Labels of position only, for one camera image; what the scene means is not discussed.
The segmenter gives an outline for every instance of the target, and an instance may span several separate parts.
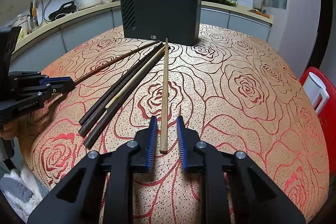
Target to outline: human hand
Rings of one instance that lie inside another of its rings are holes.
[[[0,137],[5,140],[12,140],[18,135],[19,131],[19,120],[11,121],[3,126],[3,129],[0,130]]]

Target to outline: dark brown chopstick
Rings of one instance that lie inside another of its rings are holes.
[[[130,52],[128,52],[128,53],[126,53],[126,54],[124,54],[122,56],[119,56],[116,59],[113,59],[113,60],[111,60],[110,62],[108,62],[108,63],[106,63],[104,65],[101,65],[100,67],[96,68],[95,70],[90,71],[89,73],[85,74],[84,76],[78,78],[75,81],[75,85],[78,85],[79,83],[83,82],[84,80],[86,80],[87,78],[91,77],[92,75],[95,75],[97,72],[100,72],[101,70],[109,67],[110,65],[113,65],[114,63],[117,63],[117,62],[123,60],[124,58],[129,57],[130,55],[132,55],[134,53],[137,53],[137,52],[139,52],[139,51],[141,51],[141,50],[143,50],[143,49],[145,49],[147,47],[153,46],[153,45],[155,45],[155,44],[157,44],[159,42],[160,42],[159,40],[151,42],[151,43],[146,44],[146,45],[144,45],[144,46],[142,46],[140,48],[137,48],[136,50],[130,51]]]
[[[108,102],[110,102],[113,99],[113,97],[120,92],[120,90],[126,85],[126,83],[128,83],[129,80],[134,77],[134,75],[162,48],[162,46],[163,44],[161,43],[159,44],[159,46],[155,47],[150,53],[148,53],[136,65],[130,68],[127,73],[124,74],[124,75],[127,74],[127,76],[124,77],[122,81],[119,81],[120,79],[117,81],[119,83],[116,85],[116,87],[107,96],[105,96],[104,99],[101,100],[99,104],[97,104],[96,109],[92,111],[92,114],[87,117],[82,127],[79,129],[78,132],[82,137],[85,137],[87,135],[90,129],[104,114],[105,106],[108,104]]]
[[[106,126],[118,112],[119,108],[124,104],[127,98],[132,94],[136,87],[141,83],[141,81],[146,77],[146,75],[152,70],[153,67],[159,62],[159,60],[164,56],[164,51],[162,51],[152,62],[146,66],[145,70],[136,78],[136,80],[130,85],[123,96],[118,97],[113,105],[107,110],[106,114],[102,117],[99,123],[91,131],[89,136],[86,138],[84,145],[88,149],[91,149],[95,142],[98,140],[99,136],[102,134]]]
[[[84,125],[85,122],[89,119],[91,115],[94,114],[95,110],[100,106],[101,103],[115,90],[125,79],[130,79],[130,75],[134,75],[140,69],[140,67],[147,63],[150,58],[157,53],[157,51],[162,47],[162,43],[152,49],[145,57],[139,60],[135,65],[133,65],[124,75],[122,75],[95,103],[90,109],[83,115],[83,117],[79,120],[80,125]]]

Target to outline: cabinet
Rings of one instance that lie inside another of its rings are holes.
[[[114,27],[123,25],[123,19],[121,17],[121,10],[117,9],[113,11],[113,24]]]
[[[9,71],[41,71],[65,53],[59,31],[19,55],[11,62]]]
[[[66,51],[114,28],[112,13],[92,17],[68,28],[61,27]]]
[[[227,28],[229,16],[228,12],[202,8],[200,23]]]
[[[258,22],[247,17],[230,14],[227,28],[267,41],[270,24],[266,22]]]

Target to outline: utensil holder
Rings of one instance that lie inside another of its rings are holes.
[[[201,17],[200,0],[120,0],[126,38],[193,46]]]

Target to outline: light bamboo chopstick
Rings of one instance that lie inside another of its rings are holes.
[[[163,68],[160,153],[167,153],[167,151],[168,151],[168,38],[166,38],[165,63]]]
[[[137,74],[135,74],[128,81],[128,83],[122,88],[122,90],[119,91],[118,94],[115,97],[113,97],[113,99],[106,105],[105,109],[108,109],[114,103],[114,101],[116,101],[117,98],[124,95],[128,87],[130,87],[132,83],[139,77],[139,75],[142,74],[142,72],[146,69],[146,67],[148,67],[153,62],[153,60],[155,60],[155,58],[157,58],[162,53],[164,48],[165,46],[162,46],[162,48],[137,72]]]

